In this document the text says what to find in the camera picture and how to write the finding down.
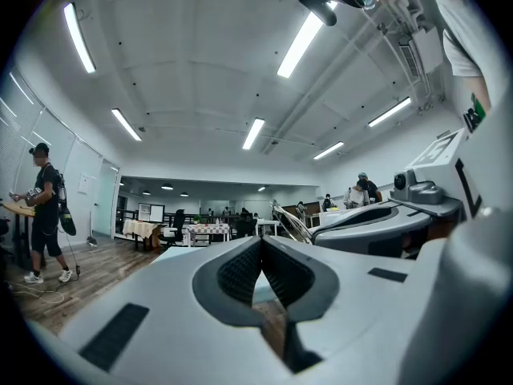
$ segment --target desk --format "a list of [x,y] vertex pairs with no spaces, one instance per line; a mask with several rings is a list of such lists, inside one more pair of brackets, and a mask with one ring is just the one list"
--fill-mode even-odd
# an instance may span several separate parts
[[123,225],[123,234],[133,234],[135,237],[135,250],[138,250],[137,236],[150,241],[150,246],[160,253],[160,240],[159,234],[162,232],[163,224],[154,224],[151,222],[126,220]]
[[191,246],[191,239],[194,238],[196,243],[196,235],[212,235],[223,234],[225,241],[230,241],[230,226],[228,224],[197,224],[187,227],[187,247]]
[[255,235],[258,235],[258,225],[261,225],[262,226],[262,232],[265,231],[265,226],[266,225],[274,225],[274,235],[278,235],[278,225],[280,224],[279,221],[273,221],[273,220],[256,220],[256,225],[255,225]]
[[[29,245],[29,218],[34,218],[34,209],[27,207],[25,201],[2,202],[2,206],[15,214],[13,242],[16,263],[25,270],[32,270]],[[25,219],[25,232],[22,234],[20,234],[20,215]]]

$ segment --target ceiling light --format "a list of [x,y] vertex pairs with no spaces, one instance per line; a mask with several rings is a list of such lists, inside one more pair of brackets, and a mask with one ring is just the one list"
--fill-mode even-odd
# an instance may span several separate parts
[[396,112],[402,110],[404,107],[406,107],[408,104],[411,103],[411,98],[408,97],[407,99],[404,99],[401,103],[399,103],[397,106],[392,107],[389,111],[384,112],[381,114],[377,119],[372,120],[369,123],[369,127],[374,127],[376,124],[380,124],[383,120],[386,120],[391,115],[395,114]]
[[29,140],[27,140],[24,136],[21,136],[28,144],[30,144],[32,147],[35,147],[34,144],[32,144]]
[[42,138],[37,132],[33,132],[37,137],[39,137],[41,140],[43,140],[48,145],[51,145],[50,141],[46,141],[44,138]]
[[[328,6],[334,10],[337,6],[337,2],[329,2]],[[308,15],[303,27],[299,30],[299,33],[297,33],[292,46],[290,46],[287,55],[283,59],[283,63],[281,63],[278,69],[278,75],[286,79],[290,77],[322,25],[323,22],[314,13]]]
[[131,127],[131,125],[128,123],[127,119],[123,117],[123,114],[121,114],[121,111],[118,108],[112,109],[112,114],[115,115],[115,118],[118,119],[118,121],[125,127],[125,130],[127,130],[132,137],[134,137],[134,140],[142,141],[141,137],[135,132],[135,130]]
[[66,17],[67,28],[70,31],[71,38],[75,44],[80,59],[82,60],[83,66],[86,68],[88,73],[92,73],[96,70],[89,51],[87,51],[86,42],[83,39],[82,32],[80,31],[79,20],[75,11],[75,5],[73,3],[68,4],[64,7],[64,17]]
[[328,154],[330,154],[331,152],[335,151],[337,148],[340,148],[342,145],[344,145],[344,143],[342,143],[341,141],[339,141],[338,143],[336,143],[334,146],[328,148],[327,150],[323,151],[321,154],[319,154],[318,156],[315,156],[313,159],[314,160],[320,160],[323,156],[327,156]]
[[251,130],[249,130],[248,138],[246,138],[246,141],[242,146],[244,150],[249,150],[251,148],[253,141],[255,141],[262,127],[264,127],[264,123],[265,120],[263,119],[255,119],[255,121],[253,121],[253,126],[251,127]]
[[29,96],[23,91],[22,87],[18,84],[18,82],[16,81],[16,79],[14,78],[13,76],[13,73],[9,73],[9,76],[12,78],[12,80],[14,81],[14,84],[16,84],[19,88],[19,90],[23,93],[23,95],[26,97],[26,99],[28,99],[30,101],[30,104],[34,105],[34,102],[29,98]]
[[12,111],[9,106],[6,104],[6,102],[2,99],[2,97],[0,97],[0,103],[3,104],[3,106],[7,109],[7,111],[12,114],[14,117],[18,117],[17,115],[14,114],[14,111]]

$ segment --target wire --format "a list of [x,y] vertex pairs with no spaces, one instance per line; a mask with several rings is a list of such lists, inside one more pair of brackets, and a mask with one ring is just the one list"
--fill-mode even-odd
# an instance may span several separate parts
[[[13,294],[29,294],[29,295],[32,295],[33,297],[36,297],[36,298],[39,298],[41,301],[43,302],[46,302],[47,304],[60,304],[62,302],[64,302],[64,295],[62,295],[60,292],[57,292],[57,291],[41,291],[41,290],[36,290],[35,288],[30,288],[29,286],[24,286],[22,284],[17,284],[15,282],[9,282],[9,284],[11,284],[12,286],[21,286],[23,288],[27,288],[28,290],[33,290],[35,292],[39,292],[40,295],[37,295],[37,294],[33,294],[29,291],[11,291]],[[45,293],[53,293],[53,294],[57,294],[57,295],[60,295],[61,296],[61,299],[60,301],[47,301],[46,299],[43,299],[41,298]]]

